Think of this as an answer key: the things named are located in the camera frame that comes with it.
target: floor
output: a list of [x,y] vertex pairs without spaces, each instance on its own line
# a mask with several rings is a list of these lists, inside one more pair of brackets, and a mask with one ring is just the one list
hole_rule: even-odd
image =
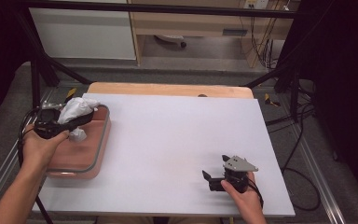
[[[167,43],[148,36],[144,48],[143,62],[140,65],[117,65],[110,63],[107,66],[78,66],[74,67],[79,74],[99,81],[116,82],[152,82],[175,84],[204,84],[238,86],[263,76],[268,69],[261,65],[249,68],[241,52],[239,39],[233,38],[206,38],[185,37],[187,46],[180,48],[177,44]],[[280,46],[273,54],[279,53]],[[30,106],[29,68],[19,69],[5,102],[0,108],[0,165],[7,157],[9,149],[16,140],[16,131],[19,117]],[[72,81],[65,75],[60,75],[62,82]],[[255,98],[259,100],[265,120],[273,120],[286,115],[284,105],[287,105],[287,94],[276,94],[273,90],[275,80],[262,83],[253,89]],[[276,106],[265,104],[265,94],[268,93],[271,102],[281,104]],[[301,95],[300,103],[309,100],[307,95]],[[286,121],[277,125],[268,126],[271,143],[274,147],[277,160],[283,165],[288,158],[291,148],[296,143],[298,125]],[[358,223],[358,185],[345,163],[334,161],[333,151],[324,136],[324,130],[316,114],[304,119],[304,136],[299,150],[296,151],[290,162],[290,167],[296,168],[309,179],[314,178],[307,162],[307,150],[310,148],[319,168],[323,171],[324,180],[331,190],[331,196],[337,203],[338,211],[344,216],[343,220],[332,221],[324,202],[314,211],[303,211],[296,208],[296,217],[285,219],[270,218],[269,223]],[[18,168],[9,175],[3,189],[12,180]],[[289,194],[299,207],[310,208],[317,203],[317,195],[310,183],[297,173],[285,172],[284,179]],[[91,221],[95,217],[68,217],[52,214],[55,220],[62,223],[79,223]],[[29,223],[40,223],[38,214],[30,216]]]

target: white table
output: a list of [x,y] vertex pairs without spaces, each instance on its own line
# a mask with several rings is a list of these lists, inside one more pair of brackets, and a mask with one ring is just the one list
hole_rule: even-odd
[[225,192],[209,191],[202,170],[224,172],[221,156],[259,168],[266,217],[295,212],[255,99],[86,94],[111,112],[101,171],[91,180],[48,178],[48,211],[82,215],[237,217]]

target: hand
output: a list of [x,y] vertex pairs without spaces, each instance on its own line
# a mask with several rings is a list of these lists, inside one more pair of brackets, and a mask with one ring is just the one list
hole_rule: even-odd
[[[248,178],[255,183],[255,175],[248,172]],[[237,192],[226,180],[222,180],[222,187],[231,196],[240,211],[242,218],[249,224],[267,223],[257,193],[247,188],[244,193]]]
[[31,171],[45,172],[57,146],[68,138],[69,131],[59,133],[50,139],[44,139],[37,135],[33,128],[33,124],[25,128],[22,166]]

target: crumpled white cloth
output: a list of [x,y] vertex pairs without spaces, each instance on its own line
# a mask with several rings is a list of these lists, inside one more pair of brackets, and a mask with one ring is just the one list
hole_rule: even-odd
[[[93,110],[97,110],[99,101],[88,98],[76,97],[68,101],[66,106],[62,109],[58,123],[64,124],[72,119],[78,118],[83,115],[88,115]],[[87,135],[84,130],[79,128],[74,129],[69,133],[69,140],[80,142],[86,139]]]

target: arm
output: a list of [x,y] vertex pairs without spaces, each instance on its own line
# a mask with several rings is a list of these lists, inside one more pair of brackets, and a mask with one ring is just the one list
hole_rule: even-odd
[[[255,182],[255,175],[252,172],[248,173],[248,177],[249,179]],[[246,223],[249,224],[267,223],[263,215],[263,210],[261,208],[258,195],[253,189],[248,188],[244,193],[239,193],[226,180],[222,180],[221,184],[225,189],[225,191],[234,200],[243,220],[245,220]]]
[[24,136],[24,162],[15,180],[0,201],[0,223],[25,223],[39,186],[58,144],[68,137],[68,132],[49,140],[40,138],[34,131]]

